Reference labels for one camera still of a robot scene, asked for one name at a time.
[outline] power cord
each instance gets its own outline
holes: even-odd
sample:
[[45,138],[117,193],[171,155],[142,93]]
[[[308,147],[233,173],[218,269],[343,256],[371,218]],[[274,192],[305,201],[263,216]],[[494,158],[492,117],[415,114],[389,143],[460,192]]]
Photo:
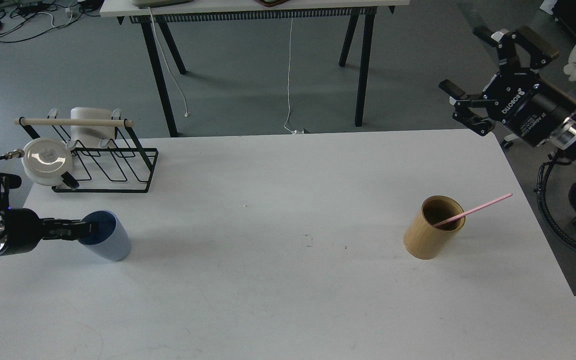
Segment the power cord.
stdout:
[[559,166],[568,166],[570,162],[559,162],[558,159],[561,157],[559,151],[557,151],[553,157],[551,157],[550,161],[544,162],[539,167],[539,171],[537,173],[537,205],[539,207],[539,212],[541,216],[544,218],[548,227],[552,230],[555,235],[570,249],[576,251],[576,240],[570,237],[560,226],[557,224],[557,221],[551,215],[550,210],[548,209],[548,203],[546,202],[546,187],[548,185],[548,179],[551,176],[551,171],[555,165]]
[[293,19],[290,19],[290,35],[288,36],[288,115],[286,115],[286,121],[283,123],[283,128],[288,130],[291,134],[297,134],[297,130],[290,130],[288,128],[288,121],[290,120],[291,106],[290,106],[290,66],[293,57]]
[[179,92],[181,93],[181,96],[183,98],[183,105],[185,106],[185,114],[183,114],[183,116],[189,117],[190,111],[188,111],[188,103],[186,102],[186,94],[184,94],[184,91],[181,89],[181,87],[177,83],[177,79],[172,74],[172,71],[170,71],[170,66],[168,65],[168,60],[166,59],[166,54],[164,52],[164,48],[162,47],[162,43],[160,43],[160,38],[157,36],[157,29],[155,28],[155,16],[153,16],[153,9],[151,7],[148,7],[148,12],[150,12],[150,27],[152,28],[152,33],[155,35],[155,40],[157,41],[157,45],[158,45],[159,50],[161,52],[161,57],[163,57],[163,59],[164,59],[164,64],[166,65],[166,69],[167,69],[168,73],[170,74],[172,81],[174,82],[174,86],[176,86],[176,88],[179,90]]

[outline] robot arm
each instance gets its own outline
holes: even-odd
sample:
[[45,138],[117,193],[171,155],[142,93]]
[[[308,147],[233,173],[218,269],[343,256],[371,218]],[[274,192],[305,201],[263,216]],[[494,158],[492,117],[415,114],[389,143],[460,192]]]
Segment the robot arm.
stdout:
[[[0,160],[22,157],[16,150],[0,156]],[[0,173],[0,255],[27,253],[39,241],[48,239],[78,240],[98,230],[98,223],[77,219],[39,218],[30,209],[11,209],[9,193],[21,186],[21,178]]]
[[[558,56],[558,51],[525,26],[498,32],[478,27],[474,34],[496,47],[499,71],[476,94],[466,94],[450,80],[439,84],[450,95],[453,119],[481,136],[499,122],[533,147],[551,142],[567,159],[576,160],[576,100],[538,73]],[[530,54],[529,66],[521,65],[516,45]],[[485,109],[487,116],[478,116],[471,110],[475,108]]]

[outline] blue cup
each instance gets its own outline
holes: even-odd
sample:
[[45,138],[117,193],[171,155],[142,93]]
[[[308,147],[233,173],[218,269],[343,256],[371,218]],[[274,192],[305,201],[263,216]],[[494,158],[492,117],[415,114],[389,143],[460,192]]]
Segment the blue cup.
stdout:
[[128,256],[131,249],[130,240],[115,214],[108,210],[99,210],[86,215],[82,221],[99,223],[95,233],[78,240],[83,246],[113,262]]

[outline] wooden cup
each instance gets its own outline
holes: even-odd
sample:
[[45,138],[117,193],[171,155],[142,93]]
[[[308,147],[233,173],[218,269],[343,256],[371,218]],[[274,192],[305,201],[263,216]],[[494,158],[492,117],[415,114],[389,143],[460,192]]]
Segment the wooden cup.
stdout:
[[447,196],[430,196],[423,201],[421,209],[404,234],[404,245],[410,255],[430,260],[439,254],[448,240],[466,223],[466,217],[437,228],[433,224],[464,212],[457,201]]

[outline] black table leg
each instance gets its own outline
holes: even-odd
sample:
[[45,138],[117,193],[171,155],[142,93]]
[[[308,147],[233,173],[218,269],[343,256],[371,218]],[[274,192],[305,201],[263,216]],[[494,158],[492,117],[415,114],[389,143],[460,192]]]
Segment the black table leg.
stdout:
[[345,31],[345,39],[343,40],[343,48],[341,48],[341,57],[339,57],[339,66],[341,66],[341,68],[346,66],[346,60],[348,59],[348,52],[350,51],[350,44],[352,44],[353,42],[353,36],[355,35],[355,28],[357,27],[357,20],[359,20],[358,14],[350,15],[348,28]]
[[143,32],[143,39],[146,41],[146,49],[148,50],[152,73],[155,76],[157,91],[159,93],[159,99],[161,100],[161,107],[164,110],[168,132],[170,133],[171,138],[176,138],[179,136],[179,133],[177,132],[175,117],[172,113],[172,106],[170,105],[168,90],[166,89],[166,80],[164,79],[162,71],[162,63],[160,63],[160,56],[157,51],[157,44],[155,44],[153,29],[151,28],[150,23],[142,23],[141,31]]
[[360,127],[364,122],[364,103],[366,102],[366,85],[368,84],[368,66],[370,50],[373,44],[373,26],[375,14],[366,14],[363,25],[363,43],[361,44],[361,64],[359,65],[359,87],[357,89],[357,107],[354,111],[354,125]]
[[161,29],[161,33],[164,35],[164,39],[166,39],[166,44],[170,49],[170,53],[172,54],[172,59],[174,59],[174,63],[176,64],[176,68],[179,70],[179,74],[186,75],[186,67],[184,66],[184,62],[181,59],[181,55],[179,54],[179,50],[177,49],[177,44],[175,44],[175,40],[172,38],[172,34],[170,33],[170,28],[168,27],[167,22],[158,22],[159,29]]

